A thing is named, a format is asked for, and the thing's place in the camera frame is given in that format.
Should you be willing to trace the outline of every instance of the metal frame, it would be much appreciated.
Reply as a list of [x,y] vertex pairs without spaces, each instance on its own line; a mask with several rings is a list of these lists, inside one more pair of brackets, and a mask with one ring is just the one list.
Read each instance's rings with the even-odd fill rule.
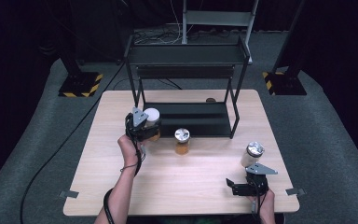
[[[153,106],[160,110],[161,118],[165,120],[165,125],[164,122],[162,125],[162,137],[165,136],[164,129],[166,133],[172,133],[179,125],[173,120],[180,120],[181,125],[191,127],[189,130],[192,136],[233,138],[240,120],[236,103],[249,58],[249,50],[240,35],[236,44],[224,45],[135,45],[131,37],[125,51],[124,61],[135,106],[138,106],[142,97],[144,109]],[[236,64],[241,64],[242,69],[237,89],[234,92],[231,81]],[[137,90],[132,77],[132,66],[137,67],[139,78]],[[160,78],[227,79],[227,90],[223,102],[196,104],[147,102],[143,80]],[[227,113],[229,94],[236,117],[232,129]]]
[[187,25],[228,25],[246,26],[245,45],[249,48],[249,39],[255,22],[258,1],[255,0],[252,11],[250,12],[226,12],[226,11],[194,11],[187,10],[187,1],[183,0],[183,19],[182,19],[182,44],[187,44]]

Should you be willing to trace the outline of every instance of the jar lid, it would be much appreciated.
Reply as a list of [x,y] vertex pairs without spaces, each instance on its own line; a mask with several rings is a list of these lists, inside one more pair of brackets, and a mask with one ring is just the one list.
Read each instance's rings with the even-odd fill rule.
[[251,142],[251,143],[249,143],[246,150],[248,151],[249,155],[251,155],[253,157],[261,157],[261,155],[263,155],[265,149],[264,149],[263,145],[261,145],[260,143]]
[[147,121],[156,122],[159,119],[159,112],[156,108],[147,108],[144,113],[148,115]]
[[188,141],[188,139],[190,138],[190,132],[187,129],[184,128],[180,128],[178,130],[176,130],[175,132],[175,138],[180,142],[180,143],[185,143]]

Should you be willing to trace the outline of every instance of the yellow and black striped base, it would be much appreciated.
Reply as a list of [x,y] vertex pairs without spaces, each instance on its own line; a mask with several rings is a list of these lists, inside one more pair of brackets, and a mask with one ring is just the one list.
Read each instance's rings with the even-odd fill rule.
[[64,97],[90,97],[97,91],[103,74],[81,73],[81,76],[68,77],[62,84],[59,96]]
[[263,73],[270,95],[307,95],[298,77],[289,77],[284,73]]

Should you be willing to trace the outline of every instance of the dark background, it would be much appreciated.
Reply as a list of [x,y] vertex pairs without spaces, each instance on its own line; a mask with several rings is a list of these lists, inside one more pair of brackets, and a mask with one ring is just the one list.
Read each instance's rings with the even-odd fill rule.
[[[172,2],[181,21],[182,0]],[[197,9],[200,2],[191,1],[188,8]],[[301,69],[324,88],[358,147],[358,1],[316,2],[319,5],[306,4],[303,9],[303,16],[290,35],[290,44],[283,51],[280,65],[296,63],[296,53],[306,52],[307,60],[301,64]],[[114,0],[0,1],[0,169],[37,107],[50,66],[60,57],[57,52],[60,48],[53,44],[48,26],[51,15],[43,8],[46,3],[73,60],[117,62],[121,60],[120,51],[125,44],[122,30],[174,22],[170,2],[163,0],[128,0],[124,5]],[[254,30],[289,30],[298,5],[296,0],[261,0]],[[251,6],[249,1],[240,0],[204,1],[202,9],[242,11]],[[313,16],[320,13],[320,6],[326,8],[322,16],[324,22],[315,23]],[[89,14],[94,15],[93,19],[85,18],[84,15]],[[307,29],[315,24],[321,25],[317,34]],[[193,31],[200,29],[210,27],[199,26]],[[96,35],[103,31],[106,35]],[[308,36],[312,39],[304,42]],[[105,50],[105,57],[90,56],[97,50]]]

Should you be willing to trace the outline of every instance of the wooden table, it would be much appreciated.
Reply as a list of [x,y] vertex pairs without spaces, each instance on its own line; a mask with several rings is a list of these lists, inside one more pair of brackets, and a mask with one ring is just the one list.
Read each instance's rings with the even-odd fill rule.
[[[149,101],[188,103],[205,102],[210,97],[223,101],[225,91],[145,94]],[[172,138],[146,144],[146,159],[134,180],[130,216],[251,213],[250,202],[232,195],[226,183],[226,178],[236,184],[246,183],[240,161],[251,141],[266,148],[259,162],[279,172],[267,175],[268,185],[275,192],[275,211],[299,209],[297,197],[285,192],[293,186],[258,93],[242,90],[237,106],[241,119],[233,139],[192,138],[184,156],[175,154],[173,134]],[[98,215],[104,194],[115,185],[123,166],[117,140],[124,133],[124,118],[132,108],[130,91],[103,94],[71,187],[79,194],[77,198],[67,198],[63,208],[67,216]],[[227,110],[230,120],[234,119],[231,102],[227,103]]]

